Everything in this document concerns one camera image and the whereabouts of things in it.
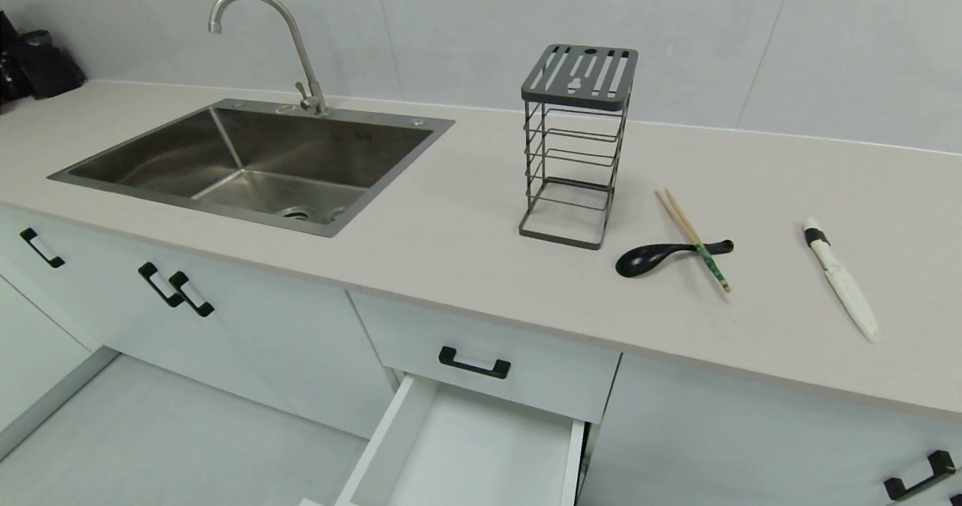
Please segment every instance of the cabinet handle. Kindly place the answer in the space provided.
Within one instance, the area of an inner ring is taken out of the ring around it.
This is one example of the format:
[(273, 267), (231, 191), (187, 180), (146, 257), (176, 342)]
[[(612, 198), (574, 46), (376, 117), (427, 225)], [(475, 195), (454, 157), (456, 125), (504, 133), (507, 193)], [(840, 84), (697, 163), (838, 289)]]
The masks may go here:
[(204, 303), (202, 303), (200, 307), (197, 307), (197, 304), (190, 299), (190, 296), (187, 295), (185, 291), (183, 291), (183, 285), (189, 282), (190, 282), (190, 279), (186, 277), (186, 274), (183, 273), (183, 271), (178, 271), (177, 273), (174, 273), (171, 276), (171, 279), (169, 280), (169, 283), (171, 283), (171, 286), (174, 287), (175, 290), (177, 290), (177, 293), (179, 293), (180, 296), (183, 297), (183, 300), (186, 301), (186, 303), (190, 306), (190, 308), (193, 308), (193, 311), (196, 312), (199, 317), (201, 318), (209, 317), (210, 312), (213, 312), (213, 305), (211, 305), (210, 303), (207, 303), (207, 301), (204, 301)]
[(889, 498), (895, 502), (904, 502), (920, 492), (938, 485), (942, 480), (955, 473), (955, 464), (953, 464), (948, 451), (938, 450), (933, 452), (928, 456), (928, 464), (932, 466), (932, 475), (908, 489), (905, 489), (905, 484), (901, 481), (901, 478), (885, 480), (885, 491), (889, 492)]
[(164, 303), (168, 304), (168, 307), (177, 307), (179, 304), (183, 303), (183, 297), (181, 297), (179, 293), (174, 293), (171, 294), (171, 297), (167, 297), (161, 291), (161, 288), (158, 288), (157, 284), (154, 284), (154, 281), (150, 279), (155, 273), (157, 273), (157, 266), (155, 266), (153, 263), (144, 263), (144, 265), (137, 270), (137, 273), (140, 273), (141, 277), (144, 277), (144, 280), (150, 284), (150, 287), (154, 288), (154, 291), (157, 292), (157, 295), (161, 296), (161, 299), (164, 300)]
[(455, 362), (454, 356), (457, 355), (457, 350), (451, 348), (450, 346), (444, 346), (444, 348), (440, 349), (440, 354), (437, 354), (437, 361), (439, 361), (441, 365), (447, 365), (450, 368), (464, 369), (499, 380), (508, 378), (508, 371), (511, 370), (511, 362), (505, 362), (504, 359), (499, 359), (496, 361), (495, 368), (488, 370), (484, 368), (475, 368), (474, 365), (468, 365), (467, 363)]
[(48, 259), (48, 257), (41, 252), (41, 249), (38, 249), (37, 246), (34, 245), (34, 239), (36, 237), (37, 237), (37, 232), (34, 232), (33, 228), (24, 229), (24, 231), (20, 233), (20, 238), (26, 241), (27, 244), (30, 245), (30, 248), (34, 249), (34, 252), (37, 253), (39, 256), (41, 256), (42, 259), (44, 259), (44, 262), (47, 262), (47, 265), (49, 265), (50, 267), (57, 269), (59, 266), (66, 263), (66, 262), (63, 262), (63, 259), (61, 256), (54, 256)]

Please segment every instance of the metal rack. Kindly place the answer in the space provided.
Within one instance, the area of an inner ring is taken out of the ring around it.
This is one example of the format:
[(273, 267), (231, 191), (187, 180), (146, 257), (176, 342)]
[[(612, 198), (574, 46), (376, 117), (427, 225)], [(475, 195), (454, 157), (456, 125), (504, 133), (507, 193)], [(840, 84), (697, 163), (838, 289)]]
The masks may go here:
[(622, 48), (544, 50), (522, 86), (528, 207), (520, 235), (601, 248), (637, 61), (637, 51)]

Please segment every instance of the black spoon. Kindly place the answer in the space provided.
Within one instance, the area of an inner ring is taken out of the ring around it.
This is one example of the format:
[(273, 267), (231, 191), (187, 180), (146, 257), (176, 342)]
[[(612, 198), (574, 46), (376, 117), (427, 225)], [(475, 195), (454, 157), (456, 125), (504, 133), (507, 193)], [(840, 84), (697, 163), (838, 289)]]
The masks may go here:
[[(735, 243), (731, 239), (725, 239), (725, 241), (705, 245), (705, 250), (713, 255), (726, 255), (726, 253), (735, 250)], [(694, 245), (673, 243), (645, 245), (623, 253), (622, 257), (619, 257), (618, 262), (615, 263), (615, 271), (618, 271), (618, 274), (623, 277), (638, 277), (654, 269), (671, 253), (679, 251), (697, 252)]]

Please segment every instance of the kitchen cabinet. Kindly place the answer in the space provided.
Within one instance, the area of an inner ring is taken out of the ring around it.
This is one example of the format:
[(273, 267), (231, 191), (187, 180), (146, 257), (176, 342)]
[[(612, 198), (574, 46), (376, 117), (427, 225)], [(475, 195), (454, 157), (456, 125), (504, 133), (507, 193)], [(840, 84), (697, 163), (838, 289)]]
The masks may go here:
[(625, 355), (579, 505), (884, 506), (883, 481), (923, 481), (936, 450), (962, 462), (962, 424)]
[(185, 253), (158, 262), (189, 275), (214, 308), (202, 322), (219, 324), (289, 405), (282, 410), (371, 437), (396, 379), (378, 361), (346, 290)]
[(622, 353), (351, 292), (390, 368), (598, 423)]
[(89, 355), (0, 277), (0, 431)]
[(59, 243), (69, 239), (54, 220), (0, 208), (0, 275), (89, 351), (100, 343), (89, 334), (103, 312), (89, 297)]
[(391, 402), (395, 379), (343, 289), (33, 215), (20, 220), (41, 227), (56, 249), (46, 256), (66, 264), (51, 269), (69, 267), (69, 287), (82, 286), (97, 308), (85, 324), (103, 345), (365, 438)]

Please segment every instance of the chopsticks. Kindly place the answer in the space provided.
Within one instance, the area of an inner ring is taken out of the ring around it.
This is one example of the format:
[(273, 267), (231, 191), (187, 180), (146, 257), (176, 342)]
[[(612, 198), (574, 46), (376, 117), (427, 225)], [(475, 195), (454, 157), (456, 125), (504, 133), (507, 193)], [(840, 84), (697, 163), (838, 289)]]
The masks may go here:
[(662, 193), (660, 190), (656, 190), (655, 194), (658, 195), (658, 200), (662, 202), (664, 210), (667, 211), (667, 214), (669, 214), (671, 220), (678, 225), (678, 228), (685, 233), (688, 241), (694, 245), (694, 248), (698, 251), (698, 255), (701, 256), (702, 260), (704, 260), (705, 265), (708, 266), (708, 270), (712, 272), (712, 275), (715, 275), (715, 278), (718, 279), (718, 283), (720, 283), (721, 287), (724, 288), (725, 293), (731, 292), (731, 286), (728, 286), (728, 280), (725, 280), (725, 276), (722, 275), (722, 271), (719, 271), (718, 264), (715, 264), (715, 259), (713, 259), (711, 253), (705, 249), (705, 244), (701, 242), (701, 238), (699, 238), (697, 232), (694, 231), (694, 226), (692, 226), (691, 222), (688, 221), (688, 218), (685, 216), (685, 212), (682, 210), (681, 205), (678, 205), (674, 195), (671, 195), (671, 191), (666, 188), (664, 193)]

